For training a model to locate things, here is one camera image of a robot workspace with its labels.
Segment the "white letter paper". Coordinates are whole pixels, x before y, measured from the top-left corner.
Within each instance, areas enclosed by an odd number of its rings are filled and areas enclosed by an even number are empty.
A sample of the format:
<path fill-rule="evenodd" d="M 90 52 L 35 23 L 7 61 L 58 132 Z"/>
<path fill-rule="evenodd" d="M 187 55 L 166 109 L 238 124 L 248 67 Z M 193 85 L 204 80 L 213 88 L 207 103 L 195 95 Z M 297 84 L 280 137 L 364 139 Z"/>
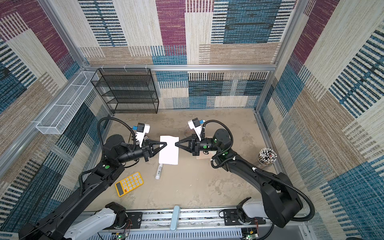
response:
<path fill-rule="evenodd" d="M 159 163 L 163 165 L 178 165 L 179 163 L 179 148 L 176 143 L 179 137 L 160 136 L 161 142 L 166 142 L 167 145 L 159 153 Z"/>

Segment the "pink envelope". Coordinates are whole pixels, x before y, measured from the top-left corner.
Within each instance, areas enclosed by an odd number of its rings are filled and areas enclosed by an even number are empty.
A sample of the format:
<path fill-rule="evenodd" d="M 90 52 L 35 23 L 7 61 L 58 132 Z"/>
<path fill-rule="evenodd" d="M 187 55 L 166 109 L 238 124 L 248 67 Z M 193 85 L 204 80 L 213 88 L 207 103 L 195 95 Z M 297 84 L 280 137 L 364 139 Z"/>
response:
<path fill-rule="evenodd" d="M 196 156 L 196 159 L 197 160 L 208 160 L 209 161 L 214 155 L 215 155 L 214 152 L 208 152 L 207 154 L 205 154 L 204 152 L 200 152 L 200 155 Z"/>

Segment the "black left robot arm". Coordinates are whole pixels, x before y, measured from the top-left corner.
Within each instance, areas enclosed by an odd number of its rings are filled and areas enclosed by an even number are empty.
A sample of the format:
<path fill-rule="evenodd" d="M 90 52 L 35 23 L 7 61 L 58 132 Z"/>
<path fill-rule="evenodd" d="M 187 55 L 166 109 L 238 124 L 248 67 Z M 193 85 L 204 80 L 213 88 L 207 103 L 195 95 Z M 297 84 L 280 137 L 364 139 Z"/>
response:
<path fill-rule="evenodd" d="M 125 143 L 121 135 L 112 135 L 102 142 L 102 158 L 92 169 L 79 174 L 79 188 L 55 210 L 36 224 L 26 224 L 19 230 L 20 240 L 85 240 L 108 227 L 124 227 L 125 208 L 112 203 L 96 216 L 74 225 L 74 221 L 123 173 L 129 161 L 148 161 L 167 146 L 166 142 L 145 140 Z"/>

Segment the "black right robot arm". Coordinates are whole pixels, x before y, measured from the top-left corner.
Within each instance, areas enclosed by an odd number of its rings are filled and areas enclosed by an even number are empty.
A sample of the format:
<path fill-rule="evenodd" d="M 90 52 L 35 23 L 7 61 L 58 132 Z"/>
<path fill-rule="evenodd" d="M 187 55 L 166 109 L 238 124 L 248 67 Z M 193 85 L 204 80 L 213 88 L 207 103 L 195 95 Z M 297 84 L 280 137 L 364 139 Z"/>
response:
<path fill-rule="evenodd" d="M 290 221 L 307 222 L 316 213 L 311 199 L 294 187 L 284 173 L 273 174 L 256 167 L 232 149 L 234 137 L 230 129 L 217 120 L 197 118 L 188 122 L 194 134 L 175 145 L 194 156 L 200 152 L 215 152 L 211 157 L 214 169 L 222 168 L 251 184 L 262 195 L 267 218 L 279 228 Z"/>

